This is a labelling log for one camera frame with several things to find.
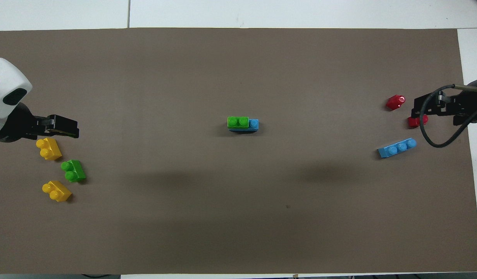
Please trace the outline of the left Franka gripper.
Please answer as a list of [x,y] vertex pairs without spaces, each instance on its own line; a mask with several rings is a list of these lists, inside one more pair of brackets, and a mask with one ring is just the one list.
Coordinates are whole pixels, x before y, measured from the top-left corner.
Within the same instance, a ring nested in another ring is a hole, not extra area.
[[[47,121],[47,130],[38,127]],[[5,118],[0,118],[0,142],[11,143],[21,138],[36,140],[38,136],[66,136],[79,138],[78,123],[59,115],[34,116],[24,103],[19,103]]]

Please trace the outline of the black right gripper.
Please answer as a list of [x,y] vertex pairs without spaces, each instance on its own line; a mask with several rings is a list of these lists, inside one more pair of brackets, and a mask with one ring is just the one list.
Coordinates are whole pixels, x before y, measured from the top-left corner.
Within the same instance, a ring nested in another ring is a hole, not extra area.
[[[477,87],[477,80],[468,86]],[[469,122],[477,122],[477,91],[463,88],[454,96],[447,97],[444,92],[437,92],[415,98],[410,118],[419,118],[421,115],[453,116],[455,126],[462,125],[470,117],[472,119]]]

